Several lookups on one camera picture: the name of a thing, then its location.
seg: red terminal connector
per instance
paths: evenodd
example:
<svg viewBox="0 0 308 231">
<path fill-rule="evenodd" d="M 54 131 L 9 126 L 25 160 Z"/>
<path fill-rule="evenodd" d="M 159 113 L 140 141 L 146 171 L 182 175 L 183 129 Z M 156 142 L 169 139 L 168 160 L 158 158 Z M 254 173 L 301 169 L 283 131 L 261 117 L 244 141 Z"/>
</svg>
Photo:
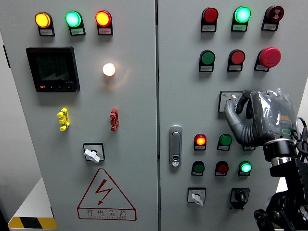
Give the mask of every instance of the red terminal connector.
<svg viewBox="0 0 308 231">
<path fill-rule="evenodd" d="M 110 118 L 111 118 L 110 124 L 112 125 L 111 131 L 115 131 L 119 127 L 119 116 L 118 116 L 116 108 L 112 109 L 112 111 L 110 113 Z"/>
</svg>

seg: warning sign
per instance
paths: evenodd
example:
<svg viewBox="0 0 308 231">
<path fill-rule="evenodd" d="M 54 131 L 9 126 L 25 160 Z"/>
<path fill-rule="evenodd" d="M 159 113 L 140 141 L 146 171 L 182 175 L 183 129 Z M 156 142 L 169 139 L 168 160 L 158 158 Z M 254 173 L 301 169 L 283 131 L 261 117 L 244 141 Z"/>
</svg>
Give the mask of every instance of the warning sign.
<svg viewBox="0 0 308 231">
<path fill-rule="evenodd" d="M 97 170 L 77 207 L 79 219 L 137 220 L 137 212 L 105 169 Z"/>
</svg>

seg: green push button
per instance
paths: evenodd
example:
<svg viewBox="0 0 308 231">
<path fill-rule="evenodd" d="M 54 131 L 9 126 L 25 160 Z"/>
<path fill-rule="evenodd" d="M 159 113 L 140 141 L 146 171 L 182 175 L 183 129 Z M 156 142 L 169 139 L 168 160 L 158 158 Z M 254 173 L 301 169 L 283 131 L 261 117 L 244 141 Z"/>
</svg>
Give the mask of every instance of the green push button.
<svg viewBox="0 0 308 231">
<path fill-rule="evenodd" d="M 283 133 L 284 135 L 291 135 L 291 131 L 288 130 L 288 129 L 282 129 L 282 133 Z"/>
<path fill-rule="evenodd" d="M 196 173 L 202 173 L 204 171 L 204 166 L 203 165 L 196 165 L 193 170 L 196 172 Z"/>
<path fill-rule="evenodd" d="M 202 55 L 201 59 L 204 64 L 209 65 L 215 60 L 215 55 L 212 52 L 207 51 Z"/>
<path fill-rule="evenodd" d="M 224 135 L 220 136 L 219 142 L 223 146 L 229 146 L 232 143 L 232 138 L 231 138 L 230 135 L 224 134 Z"/>
</svg>

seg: red push button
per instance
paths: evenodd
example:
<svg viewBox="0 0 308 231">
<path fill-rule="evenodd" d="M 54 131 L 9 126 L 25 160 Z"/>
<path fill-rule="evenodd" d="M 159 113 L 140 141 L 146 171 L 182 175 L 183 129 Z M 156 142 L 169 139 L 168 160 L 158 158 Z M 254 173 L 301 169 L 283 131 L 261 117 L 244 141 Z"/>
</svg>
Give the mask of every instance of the red push button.
<svg viewBox="0 0 308 231">
<path fill-rule="evenodd" d="M 268 47 L 261 51 L 259 56 L 260 64 L 264 67 L 271 68 L 276 66 L 281 59 L 280 50 L 275 47 Z"/>
<path fill-rule="evenodd" d="M 215 176 L 226 176 L 229 171 L 229 166 L 226 161 L 219 161 L 216 164 Z"/>
<path fill-rule="evenodd" d="M 281 6 L 271 6 L 265 12 L 265 16 L 271 23 L 279 22 L 284 15 L 284 10 Z"/>
<path fill-rule="evenodd" d="M 225 174 L 229 171 L 229 167 L 227 165 L 221 165 L 218 167 L 218 172 L 221 174 Z"/>
<path fill-rule="evenodd" d="M 234 64 L 241 64 L 245 60 L 245 54 L 242 51 L 236 51 L 231 55 L 231 61 Z"/>
<path fill-rule="evenodd" d="M 218 19 L 218 11 L 215 8 L 207 8 L 203 14 L 203 18 L 207 23 L 213 23 Z"/>
</svg>

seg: gray metal panel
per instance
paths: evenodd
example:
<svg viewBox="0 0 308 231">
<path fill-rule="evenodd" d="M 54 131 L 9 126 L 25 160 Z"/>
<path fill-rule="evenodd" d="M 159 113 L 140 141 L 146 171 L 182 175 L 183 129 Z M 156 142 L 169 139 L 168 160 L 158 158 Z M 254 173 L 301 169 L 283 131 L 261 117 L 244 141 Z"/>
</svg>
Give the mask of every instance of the gray metal panel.
<svg viewBox="0 0 308 231">
<path fill-rule="evenodd" d="M 271 5 L 285 10 L 277 32 L 261 31 L 263 16 Z M 231 32 L 234 10 L 248 6 L 252 11 L 248 31 Z M 219 12 L 216 33 L 200 33 L 201 14 L 207 7 Z M 299 109 L 308 73 L 307 2 L 298 1 L 171 1 L 158 4 L 159 90 L 160 90 L 160 163 L 162 230 L 258 230 L 254 211 L 266 208 L 267 199 L 276 191 L 278 179 L 270 176 L 269 162 L 262 147 L 242 151 L 233 143 L 229 152 L 217 151 L 220 135 L 231 134 L 223 115 L 218 115 L 221 90 L 275 90 L 281 88 Z M 281 62 L 268 73 L 253 71 L 258 53 L 274 46 L 282 53 Z M 228 56 L 234 49 L 246 54 L 243 71 L 227 72 Z M 204 50 L 216 55 L 214 72 L 199 73 L 199 56 Z M 183 128 L 182 162 L 177 169 L 169 165 L 169 128 Z M 206 151 L 193 151 L 198 133 L 207 137 Z M 191 176 L 192 164 L 202 160 L 202 177 Z M 226 177 L 214 176 L 218 161 L 227 161 Z M 238 177 L 239 163 L 252 163 L 251 176 Z M 206 187 L 204 207 L 187 203 L 188 187 Z M 231 209 L 232 188 L 250 188 L 245 210 Z"/>
<path fill-rule="evenodd" d="M 81 13 L 85 36 L 70 36 L 64 19 L 71 10 Z M 111 14 L 113 36 L 97 34 L 99 10 Z M 41 11 L 53 18 L 54 38 L 39 36 L 34 16 Z M 157 230 L 154 1 L 2 0 L 0 30 L 59 230 Z M 74 47 L 80 92 L 35 92 L 26 48 L 45 46 Z M 113 77 L 104 77 L 105 63 L 116 66 Z M 57 118 L 63 107 L 71 121 L 65 132 Z M 120 125 L 113 133 L 114 107 Z M 85 161 L 85 142 L 103 142 L 106 160 Z M 137 221 L 78 219 L 77 206 L 99 168 L 136 208 Z"/>
</svg>

